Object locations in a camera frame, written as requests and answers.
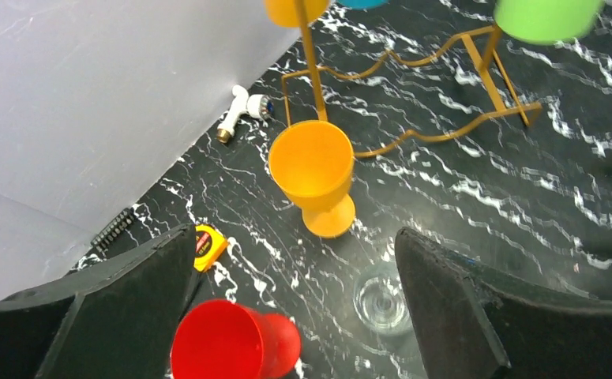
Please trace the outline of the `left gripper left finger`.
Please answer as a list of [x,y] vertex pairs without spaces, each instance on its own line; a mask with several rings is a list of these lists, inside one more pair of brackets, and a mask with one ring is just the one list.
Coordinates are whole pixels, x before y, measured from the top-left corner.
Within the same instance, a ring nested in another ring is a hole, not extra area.
[[182,224],[0,301],[0,378],[162,378],[194,286]]

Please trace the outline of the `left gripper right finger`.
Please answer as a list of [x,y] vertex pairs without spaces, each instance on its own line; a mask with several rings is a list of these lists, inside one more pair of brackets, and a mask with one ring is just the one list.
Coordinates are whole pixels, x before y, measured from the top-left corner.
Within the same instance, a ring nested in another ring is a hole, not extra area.
[[612,378],[612,301],[530,283],[402,227],[394,250],[430,378]]

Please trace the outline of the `orange wine glass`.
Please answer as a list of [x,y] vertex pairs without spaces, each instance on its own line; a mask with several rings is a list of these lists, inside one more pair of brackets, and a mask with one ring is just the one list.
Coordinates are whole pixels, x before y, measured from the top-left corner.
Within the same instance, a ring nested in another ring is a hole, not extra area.
[[345,132],[322,120],[287,127],[268,154],[273,181],[301,210],[306,228],[321,238],[343,235],[355,220],[355,203],[349,195],[354,165]]
[[[298,28],[299,18],[295,0],[264,0],[268,18],[276,25],[285,28]],[[306,21],[310,24],[318,19],[329,7],[329,0],[302,1],[306,12]]]

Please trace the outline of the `green plastic wine glass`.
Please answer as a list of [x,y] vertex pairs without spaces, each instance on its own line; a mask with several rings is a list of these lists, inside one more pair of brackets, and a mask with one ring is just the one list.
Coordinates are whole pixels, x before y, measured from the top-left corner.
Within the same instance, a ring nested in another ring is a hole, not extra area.
[[494,21],[514,39],[538,45],[587,35],[603,0],[499,0]]

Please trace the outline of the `blue wine glass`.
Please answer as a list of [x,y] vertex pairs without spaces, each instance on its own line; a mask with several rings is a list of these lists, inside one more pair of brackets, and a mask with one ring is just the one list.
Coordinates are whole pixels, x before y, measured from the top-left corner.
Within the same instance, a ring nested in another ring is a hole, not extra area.
[[339,4],[351,9],[373,9],[388,2],[388,0],[338,0]]

